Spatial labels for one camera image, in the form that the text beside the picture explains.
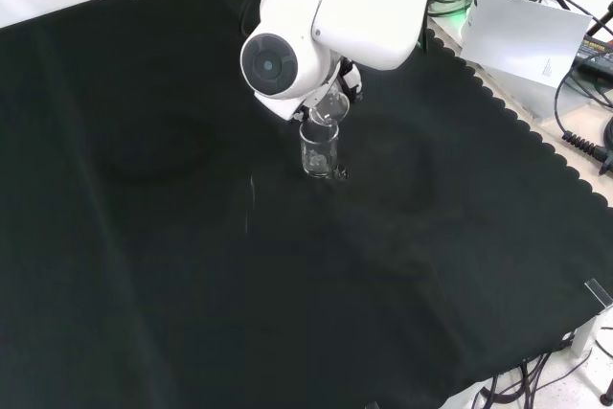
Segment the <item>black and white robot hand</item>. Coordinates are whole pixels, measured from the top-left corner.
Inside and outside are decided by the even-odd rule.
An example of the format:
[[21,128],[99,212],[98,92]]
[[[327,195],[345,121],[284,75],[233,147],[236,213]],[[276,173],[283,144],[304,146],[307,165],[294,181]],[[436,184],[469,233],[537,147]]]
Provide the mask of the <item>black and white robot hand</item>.
[[362,99],[362,78],[356,64],[342,57],[324,83],[305,96],[278,100],[255,93],[256,99],[285,121],[312,120],[318,125],[340,124],[351,106]]

